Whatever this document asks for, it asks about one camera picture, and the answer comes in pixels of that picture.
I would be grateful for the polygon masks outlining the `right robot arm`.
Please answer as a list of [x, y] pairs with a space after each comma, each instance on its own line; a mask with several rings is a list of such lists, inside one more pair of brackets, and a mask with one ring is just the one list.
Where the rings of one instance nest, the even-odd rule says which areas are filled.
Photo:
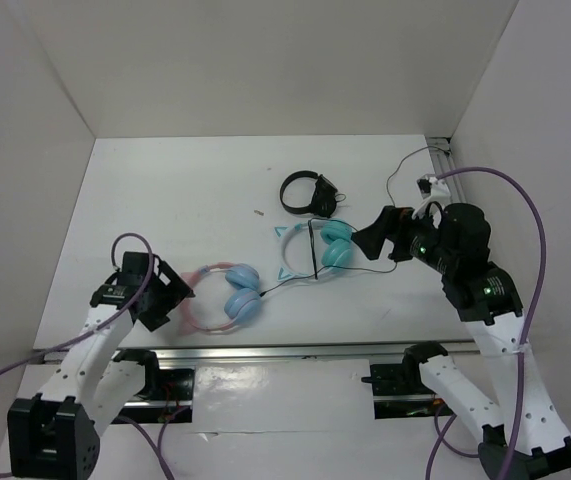
[[489, 259], [490, 225], [481, 209], [454, 203], [439, 222], [410, 208], [386, 206], [354, 233], [370, 260], [385, 241], [390, 260], [419, 260], [441, 276], [443, 291], [486, 362], [496, 397], [488, 398], [457, 370], [435, 341], [408, 348], [401, 379], [441, 397], [478, 443], [491, 479], [539, 479], [571, 468], [571, 433], [558, 416], [528, 341], [523, 305], [509, 274]]

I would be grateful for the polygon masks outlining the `aluminium front rail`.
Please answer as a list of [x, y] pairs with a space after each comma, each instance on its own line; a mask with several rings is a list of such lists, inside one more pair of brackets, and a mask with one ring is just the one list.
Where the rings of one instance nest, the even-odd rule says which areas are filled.
[[238, 346], [202, 348], [157, 348], [154, 352], [164, 368], [200, 363], [265, 363], [295, 360], [368, 359], [373, 363], [396, 361], [417, 342], [346, 343], [281, 346]]

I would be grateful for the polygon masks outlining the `white front cover plate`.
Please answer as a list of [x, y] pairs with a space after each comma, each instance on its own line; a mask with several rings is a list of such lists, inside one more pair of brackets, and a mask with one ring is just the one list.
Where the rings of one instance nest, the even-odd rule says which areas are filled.
[[193, 427], [203, 432], [351, 431], [374, 422], [366, 360], [198, 367]]

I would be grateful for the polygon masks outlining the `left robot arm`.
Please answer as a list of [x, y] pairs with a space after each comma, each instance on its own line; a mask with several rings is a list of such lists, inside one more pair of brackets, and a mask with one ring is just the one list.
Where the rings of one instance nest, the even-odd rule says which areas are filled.
[[100, 439], [135, 395], [154, 397], [162, 374], [148, 350], [121, 351], [136, 323], [153, 332], [192, 297], [192, 288], [159, 257], [126, 252], [119, 271], [90, 299], [81, 341], [68, 348], [55, 373], [7, 415], [11, 473], [18, 478], [87, 479]]

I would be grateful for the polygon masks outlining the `white teal cat-ear headphones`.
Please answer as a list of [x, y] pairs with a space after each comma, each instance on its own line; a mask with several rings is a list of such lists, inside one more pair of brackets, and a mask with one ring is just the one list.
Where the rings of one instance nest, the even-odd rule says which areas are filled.
[[[274, 233], [279, 241], [279, 282], [320, 280], [351, 266], [354, 256], [353, 228], [343, 220], [311, 218], [290, 226], [276, 226]], [[290, 241], [302, 233], [307, 233], [310, 240], [311, 273], [297, 271], [287, 260]]]

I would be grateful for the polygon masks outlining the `aluminium rail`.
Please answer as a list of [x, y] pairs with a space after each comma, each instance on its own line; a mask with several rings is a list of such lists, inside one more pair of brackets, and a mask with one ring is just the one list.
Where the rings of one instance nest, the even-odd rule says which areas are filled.
[[[456, 168], [450, 142], [447, 138], [427, 137], [426, 143], [433, 169], [437, 175], [447, 173]], [[448, 185], [453, 202], [460, 203], [466, 201], [462, 185], [457, 177], [448, 177], [445, 179], [445, 182]]]
[[396, 361], [417, 342], [346, 343], [281, 346], [238, 346], [202, 348], [157, 348], [154, 352], [164, 368], [200, 363], [265, 363], [295, 360], [368, 359], [373, 363]]

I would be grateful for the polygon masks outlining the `black headphones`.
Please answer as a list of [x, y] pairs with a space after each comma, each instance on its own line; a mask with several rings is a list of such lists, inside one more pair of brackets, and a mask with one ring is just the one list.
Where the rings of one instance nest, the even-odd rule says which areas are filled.
[[[312, 180], [314, 190], [309, 203], [305, 206], [291, 206], [285, 202], [285, 193], [288, 187], [298, 180]], [[346, 199], [346, 195], [340, 192], [336, 186], [324, 175], [311, 170], [295, 171], [285, 178], [279, 189], [279, 200], [283, 209], [292, 215], [312, 215], [321, 219], [331, 218], [339, 203]]]

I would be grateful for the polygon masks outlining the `pink blue cat-ear headphones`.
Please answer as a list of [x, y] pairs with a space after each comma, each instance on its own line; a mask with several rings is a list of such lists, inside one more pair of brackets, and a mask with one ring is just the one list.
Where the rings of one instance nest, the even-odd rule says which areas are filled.
[[259, 291], [260, 275], [256, 269], [245, 263], [218, 262], [203, 265], [190, 272], [185, 281], [195, 291], [196, 285], [207, 275], [224, 272], [225, 281], [234, 289], [226, 300], [223, 311], [226, 320], [219, 325], [207, 326], [201, 323], [191, 309], [193, 297], [182, 301], [178, 306], [181, 319], [193, 330], [204, 334], [223, 334], [252, 320], [262, 307], [263, 294]]

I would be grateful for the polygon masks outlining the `aluminium right rail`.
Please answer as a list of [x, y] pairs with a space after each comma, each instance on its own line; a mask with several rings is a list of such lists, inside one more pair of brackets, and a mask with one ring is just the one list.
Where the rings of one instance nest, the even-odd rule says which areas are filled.
[[[437, 175], [447, 173], [456, 168], [450, 142], [447, 138], [427, 137], [426, 143], [433, 169]], [[457, 177], [448, 177], [445, 179], [445, 182], [448, 185], [453, 202], [460, 203], [466, 201], [462, 185]]]

